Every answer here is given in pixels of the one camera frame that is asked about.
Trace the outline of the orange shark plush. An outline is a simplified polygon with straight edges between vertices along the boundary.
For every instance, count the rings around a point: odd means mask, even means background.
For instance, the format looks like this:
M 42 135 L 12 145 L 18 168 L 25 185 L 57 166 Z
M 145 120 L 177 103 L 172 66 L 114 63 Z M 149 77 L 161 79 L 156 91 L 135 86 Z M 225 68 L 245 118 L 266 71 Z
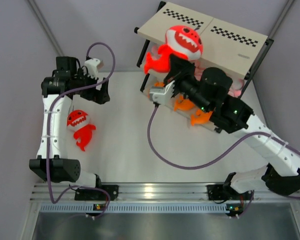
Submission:
M 198 109 L 195 114 L 190 116 L 190 124 L 195 125 L 204 125 L 210 121 L 210 118 L 213 114 L 213 111 L 204 112 L 201 109 Z
M 154 85 L 153 85 L 154 87 L 164 87 L 165 86 L 165 84 L 163 83 L 163 82 L 156 82 Z
M 195 104 L 191 102 L 188 98 L 184 98 L 183 95 L 179 95 L 174 103 L 174 111 L 189 111 L 195 107 Z

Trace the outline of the red shark plush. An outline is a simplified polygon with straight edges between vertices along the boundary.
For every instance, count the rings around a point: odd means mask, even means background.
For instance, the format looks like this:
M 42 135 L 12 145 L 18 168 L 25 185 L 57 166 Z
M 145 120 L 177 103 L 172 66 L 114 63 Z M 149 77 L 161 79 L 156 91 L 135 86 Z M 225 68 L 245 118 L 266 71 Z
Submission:
M 83 110 L 73 110 L 67 116 L 67 129 L 73 132 L 73 138 L 81 151 L 85 152 L 86 147 L 93 138 L 97 127 L 91 123 L 90 116 Z
M 154 70 L 158 73 L 168 73 L 171 69 L 170 56 L 174 55 L 186 61 L 198 60 L 204 51 L 200 35 L 196 29 L 185 25 L 175 25 L 165 32 L 165 42 L 157 49 L 158 58 L 150 52 L 145 56 L 143 72 Z

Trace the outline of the pink striped plush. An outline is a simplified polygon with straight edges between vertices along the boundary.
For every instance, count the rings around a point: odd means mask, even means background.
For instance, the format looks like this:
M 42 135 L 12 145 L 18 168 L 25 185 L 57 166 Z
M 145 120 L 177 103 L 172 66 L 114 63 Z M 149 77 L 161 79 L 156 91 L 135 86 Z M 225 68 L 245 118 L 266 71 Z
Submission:
M 238 98 L 242 94 L 245 81 L 243 79 L 234 79 L 228 91 L 228 95 Z
M 206 69 L 205 66 L 201 66 L 201 62 L 199 60 L 196 61 L 191 61 L 192 64 L 194 64 L 195 69 L 194 69 L 194 77 L 196 78 L 197 81 L 201 80 L 202 74 L 204 70 Z
M 159 58 L 161 55 L 159 54 L 159 46 L 158 45 L 153 45 L 151 47 L 151 53 L 155 58 Z

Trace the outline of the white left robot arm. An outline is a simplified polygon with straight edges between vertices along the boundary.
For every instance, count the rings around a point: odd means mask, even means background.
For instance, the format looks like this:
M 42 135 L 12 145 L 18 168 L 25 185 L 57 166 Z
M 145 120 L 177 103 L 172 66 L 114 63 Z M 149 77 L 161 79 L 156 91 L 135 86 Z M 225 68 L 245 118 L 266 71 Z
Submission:
M 81 65 L 75 57 L 56 58 L 56 69 L 52 76 L 41 83 L 44 117 L 40 146 L 36 158 L 30 159 L 29 168 L 45 182 L 75 183 L 86 186 L 85 193 L 92 200 L 103 194 L 100 177 L 82 170 L 78 159 L 71 159 L 67 152 L 67 132 L 72 131 L 77 147 L 81 151 L 92 139 L 96 127 L 89 115 L 83 110 L 75 110 L 73 97 L 104 104 L 110 100 L 108 83 L 85 89 L 98 82 L 98 70 L 103 62 L 97 58 L 87 57 Z

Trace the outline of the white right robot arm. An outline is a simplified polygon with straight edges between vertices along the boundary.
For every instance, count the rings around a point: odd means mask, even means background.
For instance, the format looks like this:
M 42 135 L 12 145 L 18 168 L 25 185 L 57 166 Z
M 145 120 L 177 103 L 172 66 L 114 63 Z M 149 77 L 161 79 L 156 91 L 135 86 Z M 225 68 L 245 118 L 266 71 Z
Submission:
M 235 136 L 238 144 L 246 142 L 267 162 L 259 169 L 230 173 L 223 184 L 225 196 L 234 199 L 248 191 L 268 189 L 297 199 L 300 151 L 273 133 L 244 101 L 228 94 L 232 78 L 217 67 L 208 67 L 197 80 L 193 63 L 174 54 L 168 61 L 164 83 L 173 88 L 169 96 L 183 94 L 199 110 L 212 112 L 209 120 L 217 128 Z

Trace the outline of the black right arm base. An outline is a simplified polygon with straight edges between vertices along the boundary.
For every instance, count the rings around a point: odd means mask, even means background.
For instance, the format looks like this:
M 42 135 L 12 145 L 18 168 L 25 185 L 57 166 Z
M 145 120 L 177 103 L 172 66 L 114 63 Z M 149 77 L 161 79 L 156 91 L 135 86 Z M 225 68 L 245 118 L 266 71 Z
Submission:
M 238 193 L 230 186 L 225 184 L 209 184 L 206 186 L 208 199 L 210 201 L 230 201 L 230 200 L 250 200 L 252 197 L 251 191 Z

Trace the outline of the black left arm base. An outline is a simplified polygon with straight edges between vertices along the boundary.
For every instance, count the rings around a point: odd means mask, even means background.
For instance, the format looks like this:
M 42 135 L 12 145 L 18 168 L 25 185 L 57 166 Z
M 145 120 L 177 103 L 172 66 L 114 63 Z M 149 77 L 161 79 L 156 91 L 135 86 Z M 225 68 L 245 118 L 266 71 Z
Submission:
M 114 201 L 119 195 L 119 186 L 116 184 L 102 185 L 101 189 L 109 194 L 109 197 L 100 190 L 78 188 L 75 190 L 75 201 Z

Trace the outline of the orange shark plush on shelf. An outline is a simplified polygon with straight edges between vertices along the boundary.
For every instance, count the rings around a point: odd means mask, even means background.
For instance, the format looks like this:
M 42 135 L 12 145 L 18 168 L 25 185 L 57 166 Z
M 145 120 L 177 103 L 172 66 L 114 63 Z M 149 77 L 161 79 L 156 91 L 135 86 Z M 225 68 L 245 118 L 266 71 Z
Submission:
M 154 85 L 153 85 L 154 87 L 164 87 L 165 86 L 165 84 L 163 83 L 163 82 L 156 82 Z

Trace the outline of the beige three-tier shelf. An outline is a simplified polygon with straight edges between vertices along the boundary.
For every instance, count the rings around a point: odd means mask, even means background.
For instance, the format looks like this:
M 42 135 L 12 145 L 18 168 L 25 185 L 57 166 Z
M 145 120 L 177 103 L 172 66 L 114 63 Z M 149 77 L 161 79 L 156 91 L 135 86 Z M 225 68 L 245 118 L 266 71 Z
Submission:
M 242 100 L 242 95 L 271 47 L 272 40 L 264 34 L 172 2 L 161 2 L 157 12 L 141 27 L 137 27 L 134 30 L 138 36 L 145 39 L 145 45 L 137 62 L 139 68 L 144 71 L 146 54 L 151 53 L 153 45 L 158 45 L 159 47 L 163 45 L 166 31 L 170 27 L 178 25 L 196 29 L 199 34 L 203 43 L 203 53 L 198 59 L 201 62 L 201 66 L 223 70 L 227 76 L 232 78 L 232 82 L 234 79 L 244 80 L 244 87 L 241 95 L 238 97 Z M 149 98 L 150 88 L 154 87 L 156 82 L 164 82 L 164 78 L 168 73 L 160 73 L 150 69 L 148 74 L 145 74 L 140 91 Z M 167 105 L 162 106 L 167 106 L 174 110 L 174 104 L 179 95 L 183 94 L 178 93 L 170 99 Z M 176 112 L 179 112 L 191 121 L 191 115 L 195 114 L 197 110 L 198 107 L 194 105 L 194 108 L 189 111 L 177 110 Z M 217 128 L 210 120 L 206 124 L 196 125 L 204 125 L 214 131 L 224 131 Z

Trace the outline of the aluminium mounting rail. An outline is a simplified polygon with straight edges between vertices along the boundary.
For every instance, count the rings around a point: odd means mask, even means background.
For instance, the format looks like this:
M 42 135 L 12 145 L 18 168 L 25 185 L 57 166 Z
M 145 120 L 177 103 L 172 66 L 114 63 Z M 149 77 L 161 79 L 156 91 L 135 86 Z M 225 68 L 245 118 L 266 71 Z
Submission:
M 193 201 L 209 201 L 207 185 L 215 185 L 212 183 L 102 183 L 102 185 L 118 185 L 119 193 L 114 201 L 128 200 L 193 200 Z M 56 200 L 60 194 L 69 187 L 69 183 L 53 183 L 53 197 Z M 67 190 L 59 200 L 74 201 L 75 190 L 77 187 L 72 186 Z M 295 199 L 280 196 L 269 190 L 255 190 L 255 201 L 263 202 L 282 202 L 293 201 Z M 36 183 L 32 190 L 31 201 L 48 201 L 50 202 L 50 194 L 47 183 Z

